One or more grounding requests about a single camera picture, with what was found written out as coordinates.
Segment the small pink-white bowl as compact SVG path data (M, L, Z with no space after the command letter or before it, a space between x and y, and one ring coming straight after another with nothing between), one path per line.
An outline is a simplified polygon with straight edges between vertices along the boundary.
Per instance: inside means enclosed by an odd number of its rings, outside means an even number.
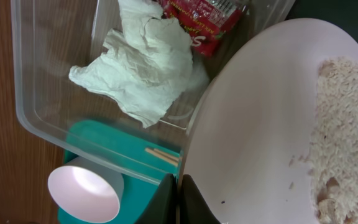
M120 172L77 157L53 170L48 190L56 204L89 223L106 223L120 212L124 179Z

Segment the red snack wrapper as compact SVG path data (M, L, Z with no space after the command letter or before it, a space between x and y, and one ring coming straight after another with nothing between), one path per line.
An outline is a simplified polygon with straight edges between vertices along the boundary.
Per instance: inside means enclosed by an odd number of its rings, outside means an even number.
M159 0L166 18L175 17L191 37L191 46L212 56L222 37L239 21L245 4L230 0Z

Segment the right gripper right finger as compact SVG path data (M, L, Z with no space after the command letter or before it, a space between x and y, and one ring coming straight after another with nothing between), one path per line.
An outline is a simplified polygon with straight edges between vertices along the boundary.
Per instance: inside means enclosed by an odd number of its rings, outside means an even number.
M181 224L221 224L188 174L181 182L179 208Z

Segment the large white plate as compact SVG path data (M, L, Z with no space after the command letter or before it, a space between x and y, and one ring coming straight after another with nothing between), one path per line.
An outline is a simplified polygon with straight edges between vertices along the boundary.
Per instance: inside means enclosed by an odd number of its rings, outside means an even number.
M358 43L318 19L250 39L204 93L182 172L221 223L316 223L308 166L322 62L358 61Z

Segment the white napkin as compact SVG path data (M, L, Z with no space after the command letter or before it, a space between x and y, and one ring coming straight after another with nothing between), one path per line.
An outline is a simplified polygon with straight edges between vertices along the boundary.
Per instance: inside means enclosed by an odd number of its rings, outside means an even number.
M120 109L155 125L182 93L203 91L209 78L178 19L164 19L155 1L119 1L122 31L111 29L103 52L86 67L73 66L69 79L112 98Z

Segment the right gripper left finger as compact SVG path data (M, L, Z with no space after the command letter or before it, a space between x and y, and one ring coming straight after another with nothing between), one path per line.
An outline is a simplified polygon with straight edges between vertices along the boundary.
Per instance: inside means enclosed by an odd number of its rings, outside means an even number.
M177 180L167 174L135 224L176 224Z

